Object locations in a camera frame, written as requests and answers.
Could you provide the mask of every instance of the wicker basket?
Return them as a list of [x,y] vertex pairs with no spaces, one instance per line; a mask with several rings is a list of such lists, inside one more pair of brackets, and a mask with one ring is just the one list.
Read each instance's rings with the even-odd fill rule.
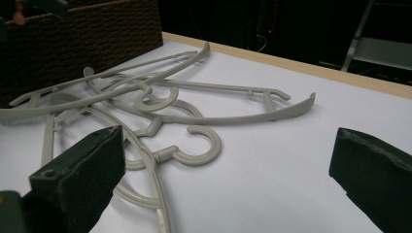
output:
[[0,108],[21,94],[104,71],[163,45],[156,0],[69,0],[69,15],[8,21],[0,45]]

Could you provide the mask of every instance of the table surface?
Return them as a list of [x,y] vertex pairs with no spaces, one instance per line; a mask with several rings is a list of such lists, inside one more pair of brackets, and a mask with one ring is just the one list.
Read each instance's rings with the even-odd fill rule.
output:
[[[119,67],[200,50],[204,44],[169,33],[163,33],[163,38],[163,47]],[[280,89],[292,97],[290,101],[274,98],[280,108],[313,92],[317,97],[311,111],[303,116],[208,125],[223,143],[221,154],[211,163],[190,167],[171,160],[160,164],[158,174],[173,232],[380,232],[328,175],[328,167],[339,127],[371,134],[411,154],[411,87],[213,43],[211,48],[205,60],[168,79]],[[163,70],[178,63],[168,61],[128,73]],[[83,83],[61,91],[92,95]],[[154,94],[167,96],[168,90],[155,86]],[[265,109],[258,94],[181,88],[179,99],[190,102],[206,117],[244,116]],[[132,129],[150,123],[142,117],[110,111]],[[39,116],[0,124],[0,190],[24,194],[30,189],[27,177],[40,168],[45,121],[45,116]],[[80,116],[60,126],[55,132],[54,154],[102,128],[96,118]],[[172,145],[189,154],[207,151],[208,140],[191,136],[186,128],[179,123],[165,124],[153,138],[141,140],[150,151]],[[133,151],[127,150],[126,156],[133,157]],[[127,172],[123,182],[151,195],[145,171]],[[114,194],[92,232],[158,232],[156,213]]]

